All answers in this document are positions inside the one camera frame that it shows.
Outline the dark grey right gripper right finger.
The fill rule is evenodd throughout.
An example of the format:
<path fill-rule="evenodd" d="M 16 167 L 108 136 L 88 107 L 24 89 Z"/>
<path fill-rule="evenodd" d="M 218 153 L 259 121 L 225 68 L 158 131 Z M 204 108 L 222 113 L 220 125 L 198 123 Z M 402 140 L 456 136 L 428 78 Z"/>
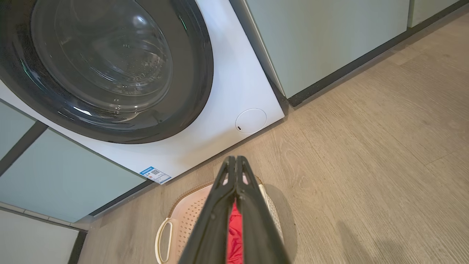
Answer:
<path fill-rule="evenodd" d="M 273 217 L 268 195 L 246 157 L 236 160 L 237 207 L 242 215 L 245 264 L 288 264 L 290 259 Z"/>

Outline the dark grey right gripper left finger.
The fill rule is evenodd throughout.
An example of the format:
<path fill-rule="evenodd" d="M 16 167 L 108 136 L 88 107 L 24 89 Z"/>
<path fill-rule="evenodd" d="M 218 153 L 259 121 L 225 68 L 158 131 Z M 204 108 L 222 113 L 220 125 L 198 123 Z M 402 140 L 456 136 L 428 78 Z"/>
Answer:
<path fill-rule="evenodd" d="M 225 264 L 229 217 L 236 199 L 236 158 L 221 165 L 179 264 Z"/>

